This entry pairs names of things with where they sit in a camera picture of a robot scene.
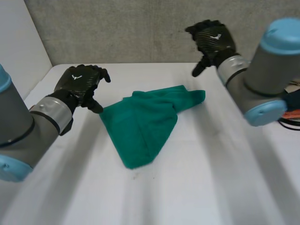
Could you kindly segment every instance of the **robotic hand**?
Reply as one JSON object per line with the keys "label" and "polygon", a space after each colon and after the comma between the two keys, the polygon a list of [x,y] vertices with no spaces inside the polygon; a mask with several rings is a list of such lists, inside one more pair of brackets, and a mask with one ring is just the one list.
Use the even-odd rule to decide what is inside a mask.
{"label": "robotic hand", "polygon": [[22,181],[33,170],[58,135],[67,133],[76,107],[101,113],[93,99],[100,80],[110,82],[106,69],[97,66],[70,67],[58,81],[54,93],[28,111],[10,76],[0,65],[0,179]]}
{"label": "robotic hand", "polygon": [[218,67],[222,58],[238,55],[229,30],[217,20],[199,22],[187,27],[185,31],[192,35],[198,51],[203,54],[201,61],[192,72],[193,77],[197,77],[206,67]]}
{"label": "robotic hand", "polygon": [[87,107],[94,113],[101,113],[103,108],[93,99],[93,96],[94,90],[103,78],[110,83],[107,70],[101,67],[92,65],[70,67],[60,78],[54,91],[70,94],[76,98],[77,106]]}
{"label": "robotic hand", "polygon": [[192,75],[216,66],[244,118],[252,126],[278,120],[287,110],[284,88],[300,71],[300,20],[274,21],[263,35],[252,62],[236,53],[233,38],[224,24],[205,20],[186,28],[203,53]]}

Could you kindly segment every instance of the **white wall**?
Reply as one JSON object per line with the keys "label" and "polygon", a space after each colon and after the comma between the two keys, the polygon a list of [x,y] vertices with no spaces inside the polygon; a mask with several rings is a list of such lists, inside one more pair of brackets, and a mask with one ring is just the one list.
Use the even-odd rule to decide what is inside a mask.
{"label": "white wall", "polygon": [[23,99],[52,67],[23,0],[0,0],[0,64]]}

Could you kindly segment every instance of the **light blue joint cap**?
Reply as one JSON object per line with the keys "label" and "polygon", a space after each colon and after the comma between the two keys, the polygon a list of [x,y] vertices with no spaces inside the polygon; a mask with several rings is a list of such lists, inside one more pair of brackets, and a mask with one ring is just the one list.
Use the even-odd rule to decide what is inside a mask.
{"label": "light blue joint cap", "polygon": [[0,64],[0,93],[5,91],[10,86],[10,84],[11,77]]}
{"label": "light blue joint cap", "polygon": [[275,20],[264,33],[260,46],[273,54],[300,54],[300,19]]}
{"label": "light blue joint cap", "polygon": [[277,121],[287,110],[283,100],[274,100],[258,105],[245,113],[244,118],[253,127]]}
{"label": "light blue joint cap", "polygon": [[21,182],[32,170],[33,169],[24,162],[0,155],[0,180]]}

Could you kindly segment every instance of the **gray concrete wall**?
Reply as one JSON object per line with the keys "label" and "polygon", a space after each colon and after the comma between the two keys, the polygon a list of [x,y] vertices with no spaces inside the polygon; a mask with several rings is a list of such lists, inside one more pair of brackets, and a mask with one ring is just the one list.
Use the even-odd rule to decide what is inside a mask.
{"label": "gray concrete wall", "polygon": [[251,58],[265,27],[300,17],[300,0],[25,0],[53,65],[196,62],[184,28],[220,20]]}

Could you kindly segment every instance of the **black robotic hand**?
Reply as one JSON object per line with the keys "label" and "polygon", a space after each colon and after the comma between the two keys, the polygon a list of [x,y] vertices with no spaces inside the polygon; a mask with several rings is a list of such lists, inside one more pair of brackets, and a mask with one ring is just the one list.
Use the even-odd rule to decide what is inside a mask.
{"label": "black robotic hand", "polygon": [[185,31],[192,35],[198,50],[203,54],[201,61],[192,72],[194,77],[206,67],[218,67],[225,59],[238,55],[229,30],[218,20],[205,20],[187,27]]}
{"label": "black robotic hand", "polygon": [[98,66],[79,65],[67,69],[58,81],[54,93],[50,96],[63,100],[72,113],[78,106],[87,107],[94,113],[101,113],[103,107],[93,99],[94,90],[98,87],[100,80],[111,79],[106,69]]}

